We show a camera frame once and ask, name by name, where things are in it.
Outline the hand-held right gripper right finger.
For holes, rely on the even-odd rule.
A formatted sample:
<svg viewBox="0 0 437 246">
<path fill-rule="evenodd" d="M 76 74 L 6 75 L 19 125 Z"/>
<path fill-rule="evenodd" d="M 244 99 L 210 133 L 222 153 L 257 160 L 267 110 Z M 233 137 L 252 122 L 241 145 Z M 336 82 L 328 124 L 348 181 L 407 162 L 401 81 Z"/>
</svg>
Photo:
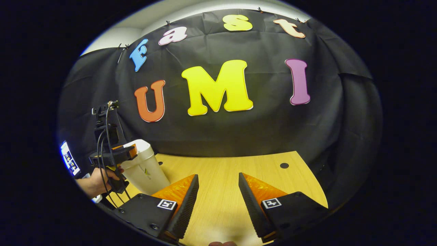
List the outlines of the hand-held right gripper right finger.
<svg viewBox="0 0 437 246">
<path fill-rule="evenodd" d="M 303 192 L 285 192 L 245 173 L 239 189 L 256 235 L 262 242 L 284 241 L 329 215 L 329 209 Z"/>
</svg>

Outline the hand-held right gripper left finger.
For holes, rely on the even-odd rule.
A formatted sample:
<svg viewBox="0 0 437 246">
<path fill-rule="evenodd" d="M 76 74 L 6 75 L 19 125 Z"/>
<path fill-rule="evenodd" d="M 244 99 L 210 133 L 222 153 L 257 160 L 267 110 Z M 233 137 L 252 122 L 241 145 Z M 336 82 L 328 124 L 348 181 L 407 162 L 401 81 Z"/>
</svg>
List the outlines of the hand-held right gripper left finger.
<svg viewBox="0 0 437 246">
<path fill-rule="evenodd" d="M 162 241 L 184 238 L 199 190 L 197 174 L 152 195 L 139 193 L 113 210 L 116 218 Z"/>
</svg>

